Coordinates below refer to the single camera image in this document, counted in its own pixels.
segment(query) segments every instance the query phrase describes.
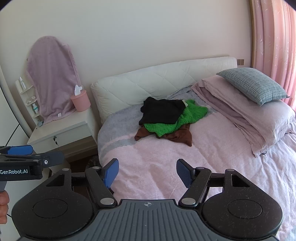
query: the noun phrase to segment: pink towel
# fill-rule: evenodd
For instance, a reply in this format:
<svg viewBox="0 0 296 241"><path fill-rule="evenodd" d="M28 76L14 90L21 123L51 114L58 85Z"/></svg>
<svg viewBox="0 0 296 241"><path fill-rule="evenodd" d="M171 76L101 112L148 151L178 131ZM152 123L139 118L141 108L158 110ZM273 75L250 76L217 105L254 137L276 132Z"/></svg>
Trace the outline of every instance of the pink towel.
<svg viewBox="0 0 296 241"><path fill-rule="evenodd" d="M81 83L69 45L53 36L39 38L31 48L26 74L35 88L44 124L75 111L70 97Z"/></svg>

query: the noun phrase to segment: brown clothing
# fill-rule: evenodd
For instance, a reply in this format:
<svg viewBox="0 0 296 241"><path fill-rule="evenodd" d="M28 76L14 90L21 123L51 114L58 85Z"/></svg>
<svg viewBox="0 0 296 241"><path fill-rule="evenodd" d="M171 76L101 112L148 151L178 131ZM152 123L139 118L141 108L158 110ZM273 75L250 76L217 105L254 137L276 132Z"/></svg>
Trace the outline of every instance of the brown clothing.
<svg viewBox="0 0 296 241"><path fill-rule="evenodd" d="M178 142L178 143L185 143L188 146L192 146L192 135L191 132L189 131L190 124L185 124L182 125L177 131L170 133L170 134L165 134L161 137L157 138L165 138L173 142ZM144 126L142 126L137 134L135 135L135 140L140 140L142 137L146 137L153 134L153 132L149 132Z"/></svg>

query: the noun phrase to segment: white nightstand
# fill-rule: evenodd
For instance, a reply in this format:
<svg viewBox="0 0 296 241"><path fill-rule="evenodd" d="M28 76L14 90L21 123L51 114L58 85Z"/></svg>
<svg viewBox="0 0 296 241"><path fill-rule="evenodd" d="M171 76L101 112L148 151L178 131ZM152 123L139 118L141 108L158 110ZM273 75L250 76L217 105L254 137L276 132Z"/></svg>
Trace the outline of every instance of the white nightstand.
<svg viewBox="0 0 296 241"><path fill-rule="evenodd" d="M97 145L98 131L99 125L94 113L88 108L35 128L28 145L31 145L36 153L57 149L68 157L89 149L91 145L94 148Z"/></svg>

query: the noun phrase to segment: pink curtain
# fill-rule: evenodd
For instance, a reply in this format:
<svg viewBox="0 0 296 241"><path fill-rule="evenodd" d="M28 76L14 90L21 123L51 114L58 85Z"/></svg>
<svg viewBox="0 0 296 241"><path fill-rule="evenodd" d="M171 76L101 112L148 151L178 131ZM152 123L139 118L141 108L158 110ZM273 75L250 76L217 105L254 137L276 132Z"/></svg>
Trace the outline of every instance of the pink curtain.
<svg viewBox="0 0 296 241"><path fill-rule="evenodd" d="M296 12L284 0L251 0L254 20L253 68L279 83L296 110Z"/></svg>

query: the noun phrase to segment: green knit sweater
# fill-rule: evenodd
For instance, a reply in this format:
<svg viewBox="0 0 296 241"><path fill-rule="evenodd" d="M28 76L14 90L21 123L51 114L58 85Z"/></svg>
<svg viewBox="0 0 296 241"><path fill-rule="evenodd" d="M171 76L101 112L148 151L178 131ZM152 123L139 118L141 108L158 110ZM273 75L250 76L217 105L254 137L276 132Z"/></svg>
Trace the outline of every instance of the green knit sweater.
<svg viewBox="0 0 296 241"><path fill-rule="evenodd" d="M197 122L207 114L207 107L195 105L194 100L186 100L186 103L188 106L184 109L183 113L180 115L175 124L146 123L144 124L145 128L149 132L155 132L159 137L161 137L164 134L173 133L182 125Z"/></svg>

